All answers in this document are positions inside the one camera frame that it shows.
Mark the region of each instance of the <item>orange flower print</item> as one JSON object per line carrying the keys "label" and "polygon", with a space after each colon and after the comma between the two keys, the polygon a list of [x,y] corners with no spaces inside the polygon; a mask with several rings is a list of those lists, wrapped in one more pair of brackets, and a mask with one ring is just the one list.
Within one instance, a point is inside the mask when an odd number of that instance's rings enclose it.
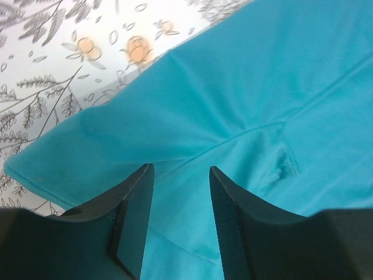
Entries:
{"label": "orange flower print", "polygon": [[69,51],[75,51],[75,53],[66,57],[67,60],[76,60],[80,58],[80,62],[86,60],[100,70],[106,69],[104,65],[98,62],[98,59],[102,56],[103,52],[100,47],[95,45],[93,40],[84,37],[78,40],[76,44],[62,43],[62,46],[67,48]]}
{"label": "orange flower print", "polygon": [[126,49],[121,51],[124,51],[129,59],[126,70],[135,64],[139,72],[141,72],[141,66],[149,60],[149,54],[152,50],[149,42],[144,37],[133,36],[127,41]]}
{"label": "orange flower print", "polygon": [[158,40],[159,37],[161,37],[163,34],[166,36],[180,34],[179,31],[174,30],[174,24],[172,22],[164,22],[160,19],[158,22],[154,22],[153,24],[159,29],[159,31],[156,34],[155,40]]}

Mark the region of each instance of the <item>blue garment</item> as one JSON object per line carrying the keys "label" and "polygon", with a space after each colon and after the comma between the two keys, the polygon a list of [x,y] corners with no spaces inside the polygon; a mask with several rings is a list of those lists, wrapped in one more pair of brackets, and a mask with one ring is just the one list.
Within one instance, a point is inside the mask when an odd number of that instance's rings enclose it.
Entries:
{"label": "blue garment", "polygon": [[65,208],[154,163],[142,279],[223,279],[209,167],[286,210],[373,207],[373,2],[257,0],[5,165]]}

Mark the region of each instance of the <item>botanical pattern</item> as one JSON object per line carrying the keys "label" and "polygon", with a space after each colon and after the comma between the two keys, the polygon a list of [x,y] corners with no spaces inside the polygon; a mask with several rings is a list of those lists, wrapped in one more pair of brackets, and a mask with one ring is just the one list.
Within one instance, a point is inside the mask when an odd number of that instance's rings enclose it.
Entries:
{"label": "botanical pattern", "polygon": [[[0,0],[0,162],[250,1]],[[0,208],[63,213],[1,167]]]}

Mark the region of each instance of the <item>floral tablecloth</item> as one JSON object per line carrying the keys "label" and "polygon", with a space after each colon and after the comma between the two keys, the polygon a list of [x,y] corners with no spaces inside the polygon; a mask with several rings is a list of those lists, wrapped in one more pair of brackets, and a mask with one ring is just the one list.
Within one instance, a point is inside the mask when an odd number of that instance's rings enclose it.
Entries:
{"label": "floral tablecloth", "polygon": [[[247,2],[0,0],[1,167],[66,118],[108,102],[167,50]],[[63,213],[2,169],[0,207]]]}

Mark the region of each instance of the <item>turquoise cloth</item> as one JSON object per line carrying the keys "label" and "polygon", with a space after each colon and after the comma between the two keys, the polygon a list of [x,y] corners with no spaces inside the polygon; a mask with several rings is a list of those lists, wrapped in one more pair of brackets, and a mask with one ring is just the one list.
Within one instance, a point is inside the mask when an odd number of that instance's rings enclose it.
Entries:
{"label": "turquoise cloth", "polygon": [[257,0],[5,171],[65,208],[154,163],[142,279],[223,279],[209,167],[286,210],[373,207],[373,2]]}

